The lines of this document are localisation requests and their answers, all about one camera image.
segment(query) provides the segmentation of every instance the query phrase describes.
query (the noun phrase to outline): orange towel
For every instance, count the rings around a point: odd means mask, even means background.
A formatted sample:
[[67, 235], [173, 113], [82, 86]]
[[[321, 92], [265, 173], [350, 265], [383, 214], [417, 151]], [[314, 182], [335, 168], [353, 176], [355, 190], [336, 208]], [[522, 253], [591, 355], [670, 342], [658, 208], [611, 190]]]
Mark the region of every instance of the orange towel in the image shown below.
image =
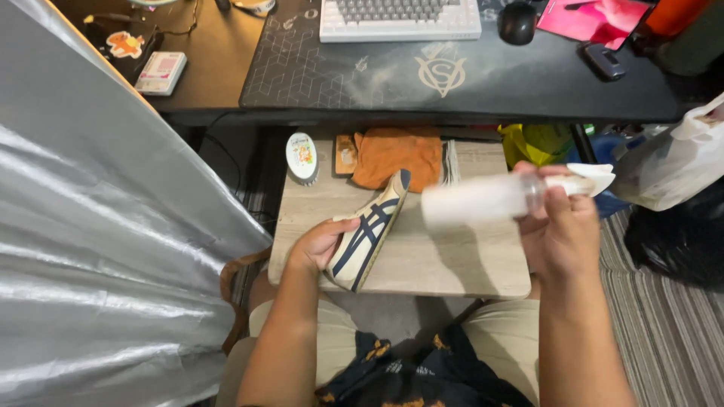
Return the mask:
[[363, 188], [386, 187], [400, 168], [410, 170], [412, 192], [437, 184], [442, 143], [434, 127], [373, 128], [364, 135], [355, 133], [355, 144], [357, 167], [352, 181]]

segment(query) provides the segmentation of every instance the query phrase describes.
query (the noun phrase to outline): shorts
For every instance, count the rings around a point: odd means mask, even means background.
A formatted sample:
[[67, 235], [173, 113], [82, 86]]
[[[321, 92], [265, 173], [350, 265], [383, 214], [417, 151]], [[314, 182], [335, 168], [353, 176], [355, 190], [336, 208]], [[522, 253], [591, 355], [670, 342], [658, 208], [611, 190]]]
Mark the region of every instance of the shorts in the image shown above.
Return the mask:
[[[216, 407], [233, 407], [249, 355], [273, 301], [254, 309], [249, 316], [250, 337], [236, 343], [229, 355]], [[479, 360], [507, 380], [535, 406], [538, 388], [538, 300], [514, 300], [484, 306], [461, 327]], [[316, 386], [322, 387], [343, 372], [357, 356], [357, 326], [350, 315], [328, 301], [319, 301]]]

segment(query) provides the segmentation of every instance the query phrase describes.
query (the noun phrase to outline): cream sneaker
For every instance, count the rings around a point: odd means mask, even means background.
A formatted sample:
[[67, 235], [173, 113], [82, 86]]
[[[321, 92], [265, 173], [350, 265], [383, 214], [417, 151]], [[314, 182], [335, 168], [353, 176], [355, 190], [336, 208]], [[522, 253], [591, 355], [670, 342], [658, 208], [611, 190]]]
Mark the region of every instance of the cream sneaker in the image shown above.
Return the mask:
[[410, 172], [400, 169], [391, 178], [387, 188], [377, 199], [349, 217], [360, 218], [360, 226], [342, 235], [340, 247], [327, 265], [327, 273], [337, 285], [357, 292], [364, 284], [387, 233], [403, 207], [410, 186]]

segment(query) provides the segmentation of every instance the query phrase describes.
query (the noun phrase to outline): black desk mat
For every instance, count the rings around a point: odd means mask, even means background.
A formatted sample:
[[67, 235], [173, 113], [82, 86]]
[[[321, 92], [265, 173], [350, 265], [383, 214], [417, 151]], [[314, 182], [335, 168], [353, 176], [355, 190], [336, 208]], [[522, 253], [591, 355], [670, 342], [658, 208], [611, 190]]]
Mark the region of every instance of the black desk mat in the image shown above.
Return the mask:
[[603, 83], [578, 57], [575, 41], [542, 30], [527, 46], [501, 41], [497, 16], [508, 0], [479, 0], [477, 41], [344, 44], [319, 42], [321, 1], [281, 1], [268, 17], [242, 108], [677, 119], [664, 75], [628, 48], [618, 52], [626, 76]]

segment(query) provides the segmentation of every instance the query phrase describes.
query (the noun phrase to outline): black mouse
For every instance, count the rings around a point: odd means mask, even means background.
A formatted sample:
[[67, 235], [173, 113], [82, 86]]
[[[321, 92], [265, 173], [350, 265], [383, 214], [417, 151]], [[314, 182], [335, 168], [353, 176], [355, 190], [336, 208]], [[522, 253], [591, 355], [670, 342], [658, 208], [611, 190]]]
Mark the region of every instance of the black mouse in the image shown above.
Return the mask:
[[523, 1], [505, 6], [498, 17], [500, 38], [513, 45], [526, 45], [533, 41], [536, 25], [538, 25], [536, 8]]

